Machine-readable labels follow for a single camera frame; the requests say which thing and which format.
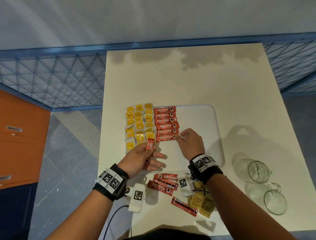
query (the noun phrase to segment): orange cabinet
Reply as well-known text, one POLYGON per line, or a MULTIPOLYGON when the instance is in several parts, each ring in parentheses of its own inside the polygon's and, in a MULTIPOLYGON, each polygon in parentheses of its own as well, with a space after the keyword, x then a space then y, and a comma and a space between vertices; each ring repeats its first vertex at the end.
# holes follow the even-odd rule
POLYGON ((37 182, 50 112, 0 91, 0 189, 37 182))

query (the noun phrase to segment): person's left hand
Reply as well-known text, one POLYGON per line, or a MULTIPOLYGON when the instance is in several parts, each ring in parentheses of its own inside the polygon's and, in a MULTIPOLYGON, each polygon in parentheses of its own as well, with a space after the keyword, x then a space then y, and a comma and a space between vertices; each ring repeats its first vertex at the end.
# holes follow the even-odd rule
POLYGON ((156 171, 158 167, 161 167, 161 162, 150 159, 149 163, 145 163, 145 160, 152 157, 162 158, 163 154, 155 152, 156 146, 153 145, 145 151, 147 143, 142 143, 134 147, 126 156, 118 163, 118 167, 123 169, 131 178, 137 176, 141 170, 156 171))

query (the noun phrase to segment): white wall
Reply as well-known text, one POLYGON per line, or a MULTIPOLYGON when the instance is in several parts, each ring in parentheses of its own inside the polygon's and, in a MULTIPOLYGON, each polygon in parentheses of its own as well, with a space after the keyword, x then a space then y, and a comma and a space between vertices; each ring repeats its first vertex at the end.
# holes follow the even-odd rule
POLYGON ((314 0, 2 0, 0 49, 316 32, 314 0))

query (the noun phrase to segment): white tray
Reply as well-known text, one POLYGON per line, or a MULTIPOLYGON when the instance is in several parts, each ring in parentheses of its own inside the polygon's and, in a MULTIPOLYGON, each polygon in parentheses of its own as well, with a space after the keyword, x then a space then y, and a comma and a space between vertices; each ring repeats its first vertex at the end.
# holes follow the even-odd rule
MULTIPOLYGON (((181 132, 187 128, 192 128, 196 131, 203 138, 206 153, 214 158, 219 167, 223 167, 225 164, 224 153, 213 106, 176 106, 176 117, 180 126, 179 131, 181 132)), ((167 159, 160 160, 166 165, 162 172, 189 171, 189 162, 183 157, 177 141, 158 142, 156 145, 158 151, 167 155, 167 159)))

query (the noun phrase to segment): hand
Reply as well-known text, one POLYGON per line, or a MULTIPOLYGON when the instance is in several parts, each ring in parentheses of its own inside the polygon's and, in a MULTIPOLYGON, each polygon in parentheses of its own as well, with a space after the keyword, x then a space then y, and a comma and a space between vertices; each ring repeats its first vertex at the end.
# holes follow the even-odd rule
POLYGON ((191 128, 183 130, 180 135, 177 134, 176 140, 183 156, 189 161, 196 155, 205 153, 202 137, 191 128))
POLYGON ((130 179, 137 176, 141 170, 156 171, 157 167, 161 167, 161 162, 154 159, 150 159, 149 163, 145 163, 145 160, 150 156, 163 157, 162 153, 155 152, 155 145, 145 151, 146 145, 147 143, 144 142, 134 147, 118 164, 118 167, 123 169, 130 179))

